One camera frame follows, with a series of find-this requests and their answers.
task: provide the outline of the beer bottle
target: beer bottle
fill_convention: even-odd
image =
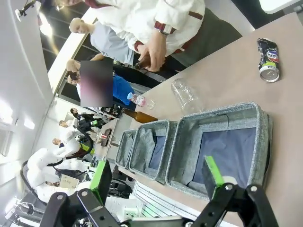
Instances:
[[[147,55],[145,55],[141,61],[139,61],[137,64],[134,65],[134,68],[136,70],[141,70],[144,68],[149,68],[151,66],[151,57],[150,54],[148,53]]]
[[[136,112],[136,111],[132,111],[132,110],[128,110],[128,109],[123,109],[122,112],[125,113],[126,115],[134,118],[137,122],[140,122],[140,123],[148,123],[148,122],[154,122],[154,121],[158,120],[157,118],[149,116],[140,111]]]

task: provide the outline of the crushed soda can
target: crushed soda can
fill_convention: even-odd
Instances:
[[[261,55],[260,77],[268,83],[276,82],[280,77],[278,46],[267,38],[259,38],[257,44]]]

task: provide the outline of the paper sign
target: paper sign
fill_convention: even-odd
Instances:
[[[61,174],[59,187],[75,189],[79,183],[79,180],[64,174]]]

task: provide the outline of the brown bottle neck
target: brown bottle neck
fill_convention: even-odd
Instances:
[[[132,118],[136,118],[136,116],[137,116],[136,111],[132,111],[132,110],[129,110],[129,109],[123,109],[122,112],[125,113],[126,115],[132,117]]]

